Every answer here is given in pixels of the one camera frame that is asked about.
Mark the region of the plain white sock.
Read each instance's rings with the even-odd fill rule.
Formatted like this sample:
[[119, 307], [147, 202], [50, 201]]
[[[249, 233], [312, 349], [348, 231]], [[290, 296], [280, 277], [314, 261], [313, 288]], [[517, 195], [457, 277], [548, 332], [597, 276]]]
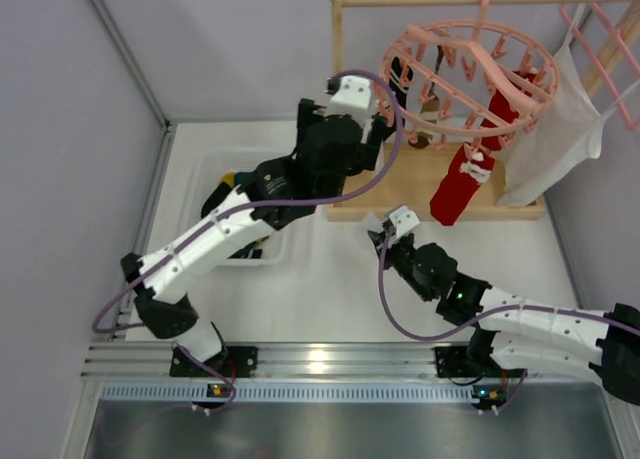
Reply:
[[375, 212], [368, 212], [361, 220], [361, 225], [366, 231], [379, 233], [384, 230], [383, 220]]

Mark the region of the red Christmas sock front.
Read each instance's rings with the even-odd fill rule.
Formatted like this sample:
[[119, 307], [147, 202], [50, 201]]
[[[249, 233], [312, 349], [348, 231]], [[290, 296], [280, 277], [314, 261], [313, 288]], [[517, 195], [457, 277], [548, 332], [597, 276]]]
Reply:
[[430, 200], [431, 216], [444, 226], [452, 226], [475, 193], [489, 180], [495, 163], [496, 160], [483, 150], [468, 157], [465, 145], [461, 146]]

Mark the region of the pink round clip hanger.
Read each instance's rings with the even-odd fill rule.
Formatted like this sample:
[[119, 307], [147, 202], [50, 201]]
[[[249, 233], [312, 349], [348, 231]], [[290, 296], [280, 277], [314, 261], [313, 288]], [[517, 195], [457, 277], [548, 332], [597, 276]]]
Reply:
[[[399, 106], [396, 97], [390, 100], [379, 85], [373, 90], [380, 115], [394, 119], [394, 109], [400, 107], [403, 128], [409, 140], [416, 141], [416, 133], [428, 130], [436, 143], [459, 138], [473, 147], [486, 144], [485, 136], [496, 135], [500, 146], [508, 145], [519, 133], [531, 132], [540, 116], [551, 106], [558, 89], [559, 72], [553, 55], [539, 42], [521, 31], [488, 20], [491, 0], [481, 0], [473, 19], [448, 19], [424, 25], [409, 24], [383, 55], [379, 75], [388, 82], [391, 61], [399, 57], [414, 71], [409, 86], [407, 105]], [[438, 49], [444, 51], [439, 75], [434, 74]], [[539, 70], [533, 83], [513, 71]], [[428, 90], [435, 83], [440, 100], [436, 123], [420, 117], [422, 104], [428, 101]], [[522, 86], [520, 92], [514, 84]], [[518, 117], [507, 123], [488, 106], [496, 90], [507, 99]], [[488, 118], [495, 128], [483, 129], [480, 124]]]

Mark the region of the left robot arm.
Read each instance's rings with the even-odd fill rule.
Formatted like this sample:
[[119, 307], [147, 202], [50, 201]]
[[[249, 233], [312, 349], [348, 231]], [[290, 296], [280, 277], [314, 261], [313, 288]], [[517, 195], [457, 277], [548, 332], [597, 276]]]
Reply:
[[381, 114], [333, 112], [301, 100], [291, 153], [258, 164], [226, 195], [208, 201], [209, 213], [172, 243], [122, 258], [142, 324], [155, 338], [173, 340], [202, 369], [219, 370], [228, 349], [191, 304], [191, 286], [246, 246], [335, 201], [347, 178], [374, 169], [388, 136]]

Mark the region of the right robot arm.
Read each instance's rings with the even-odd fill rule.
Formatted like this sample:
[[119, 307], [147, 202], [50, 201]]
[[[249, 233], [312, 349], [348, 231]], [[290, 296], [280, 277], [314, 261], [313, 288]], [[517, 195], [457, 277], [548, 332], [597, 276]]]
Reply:
[[468, 360], [489, 371], [547, 372], [590, 381], [632, 405], [639, 402], [639, 311], [616, 303], [610, 311], [553, 307], [508, 293], [458, 270], [435, 243], [414, 245], [413, 234], [368, 234], [380, 274], [393, 270], [455, 332], [472, 329]]

